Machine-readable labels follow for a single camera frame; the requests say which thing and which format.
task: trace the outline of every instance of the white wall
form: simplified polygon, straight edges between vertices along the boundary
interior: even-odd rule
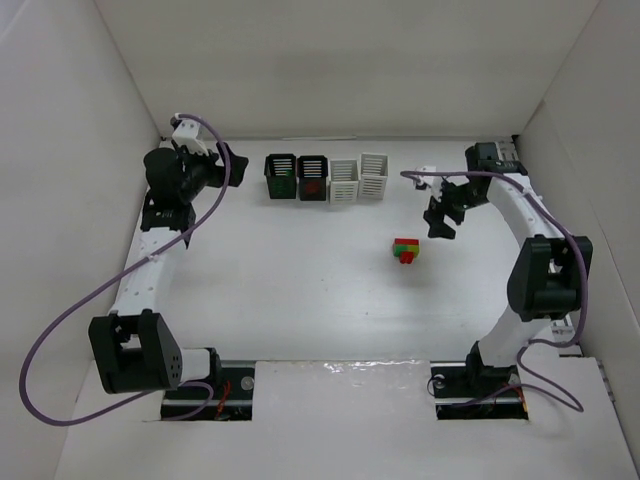
[[[27,348],[62,310],[123,265],[157,131],[91,0],[0,10],[0,465],[3,479],[53,478],[66,431],[18,398]],[[68,418],[86,373],[86,329],[104,295],[36,358],[29,388]]]
[[[594,242],[585,350],[640,464],[640,2],[602,0],[520,139],[545,202]]]
[[[511,135],[597,0],[96,0],[164,134]]]

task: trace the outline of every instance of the screw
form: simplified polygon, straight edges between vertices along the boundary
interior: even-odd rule
[[[253,377],[243,377],[243,379],[240,380],[240,386],[243,390],[253,390],[254,384],[255,381],[253,380]]]

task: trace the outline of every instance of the stacked blocks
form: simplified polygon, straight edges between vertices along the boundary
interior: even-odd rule
[[[400,263],[412,263],[420,254],[420,240],[415,238],[396,238],[393,241],[393,256],[400,259]]]

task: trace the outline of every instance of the wire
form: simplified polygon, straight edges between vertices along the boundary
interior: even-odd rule
[[[31,415],[33,415],[35,418],[37,418],[43,423],[46,423],[47,425],[52,425],[54,427],[70,427],[73,425],[80,425],[81,423],[85,423],[85,422],[88,422],[89,420],[93,420],[94,418],[101,417],[106,413],[109,413],[117,408],[120,408],[124,405],[127,405],[128,403],[131,403],[135,400],[138,400],[139,398],[144,397],[145,395],[149,395],[150,393],[152,393],[152,392],[138,393],[136,395],[133,395],[132,397],[129,397],[125,400],[117,402],[107,408],[98,410],[95,413],[86,415],[81,418],[76,418],[73,420],[58,420],[55,418],[51,418],[48,415],[42,413],[33,404],[33,402],[31,401],[31,398],[29,398],[29,393],[27,392],[27,375],[29,374],[29,368],[31,367],[31,363],[33,362],[33,359],[36,356],[36,353],[38,352],[38,350],[40,349],[44,341],[66,318],[68,318],[76,310],[78,310],[79,308],[83,307],[84,305],[89,303],[91,300],[96,298],[98,295],[103,293],[109,287],[118,283],[120,280],[122,280],[124,277],[126,277],[130,273],[142,267],[143,265],[147,264],[150,260],[150,257],[161,255],[162,253],[166,252],[177,243],[187,238],[197,228],[199,228],[204,222],[206,222],[211,215],[213,215],[213,212],[216,211],[216,209],[222,202],[222,199],[224,198],[224,195],[227,192],[227,188],[229,187],[229,180],[231,179],[231,156],[229,155],[229,151],[227,150],[227,146],[224,140],[222,139],[220,134],[206,120],[196,115],[191,115],[189,113],[180,113],[180,114],[176,114],[176,117],[183,120],[193,120],[198,122],[200,125],[206,128],[214,136],[214,138],[216,139],[216,142],[220,145],[222,158],[224,161],[225,174],[224,174],[224,181],[220,188],[220,193],[218,194],[218,198],[216,198],[216,201],[213,203],[211,208],[202,216],[202,218],[200,218],[200,220],[195,222],[190,228],[185,230],[184,233],[174,238],[167,244],[161,246],[156,251],[151,253],[149,256],[141,260],[138,260],[136,263],[134,263],[130,267],[125,268],[122,272],[114,276],[112,279],[103,283],[101,286],[96,288],[93,292],[91,292],[89,295],[84,297],[82,300],[70,306],[67,310],[62,312],[62,314],[60,314],[58,318],[56,318],[53,322],[51,322],[51,324],[49,324],[49,326],[45,328],[44,331],[40,334],[40,336],[36,339],[36,341],[33,343],[31,348],[29,349],[29,352],[27,353],[27,356],[25,357],[24,362],[22,363],[22,368],[20,369],[20,379],[18,382],[18,390],[20,392],[20,400],[22,401],[22,404],[27,409],[27,411],[31,413]]]
[[[564,238],[567,240],[569,247],[573,251],[573,254],[576,259],[576,264],[578,266],[578,273],[580,275],[580,317],[578,318],[578,325],[576,327],[576,331],[573,337],[571,337],[571,339],[567,340],[566,342],[553,342],[551,340],[546,340],[543,338],[531,339],[529,340],[529,343],[526,346],[520,349],[520,351],[518,352],[518,355],[516,356],[516,363],[522,370],[527,372],[529,375],[539,380],[542,380],[543,382],[561,391],[564,395],[569,397],[573,403],[570,403],[560,398],[559,396],[555,395],[554,393],[549,392],[548,390],[545,390],[536,385],[531,385],[527,383],[518,383],[518,384],[507,385],[506,387],[503,387],[493,392],[492,394],[487,395],[484,398],[473,399],[468,402],[461,403],[458,406],[467,407],[470,405],[477,405],[478,403],[484,402],[486,400],[496,398],[498,395],[501,395],[502,393],[508,390],[514,390],[517,388],[527,388],[529,390],[535,390],[539,393],[547,395],[548,397],[553,398],[554,400],[562,403],[563,405],[571,408],[572,410],[575,410],[576,412],[584,412],[584,407],[582,406],[582,403],[580,403],[580,401],[575,396],[573,396],[566,388],[560,386],[558,383],[554,382],[553,380],[543,375],[540,375],[539,373],[534,372],[533,370],[531,370],[529,367],[525,366],[522,363],[522,357],[527,351],[527,348],[529,348],[531,345],[542,344],[542,345],[548,345],[555,348],[568,348],[573,345],[576,345],[580,341],[580,338],[582,338],[582,333],[584,332],[584,328],[587,322],[587,309],[589,305],[587,266],[584,262],[584,258],[582,257],[582,252],[580,252],[580,247],[578,247],[578,244],[576,243],[575,239],[573,238],[569,230],[567,230],[560,222],[558,222],[555,218],[553,218],[551,214],[549,214],[549,212],[547,212],[547,210],[536,199],[534,199],[534,197],[532,196],[532,192],[530,190],[525,189],[525,187],[522,184],[520,184],[518,181],[514,180],[513,178],[508,177],[507,175],[503,175],[501,173],[474,172],[474,171],[470,171],[470,172],[403,171],[403,172],[400,172],[400,175],[402,175],[405,178],[410,178],[412,180],[417,180],[417,177],[490,177],[490,178],[497,178],[504,182],[507,182],[508,184],[510,184],[516,190],[518,190],[520,193],[523,194],[524,198],[527,199],[529,204],[531,204],[531,206],[536,212],[538,212],[547,222],[549,222],[556,229],[558,229],[560,233],[562,233]]]
[[[223,388],[224,388],[224,393],[222,394],[222,398],[220,398],[220,401],[218,402],[218,409],[216,412],[216,416],[214,417],[214,420],[217,420],[218,418],[220,418],[220,415],[222,415],[222,411],[224,410],[224,404],[227,401],[227,398],[229,398],[229,394],[231,393],[231,382],[227,380]]]

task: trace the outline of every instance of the black bracket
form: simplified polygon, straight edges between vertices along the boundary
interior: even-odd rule
[[[587,237],[574,237],[587,268],[593,245]],[[556,272],[549,266],[553,262]],[[523,322],[535,318],[564,318],[580,308],[580,272],[575,254],[564,238],[527,238],[507,283],[511,309]]]
[[[133,335],[140,348],[124,348]],[[89,340],[107,393],[171,390],[182,375],[182,355],[162,315],[144,310],[119,317],[94,317]]]

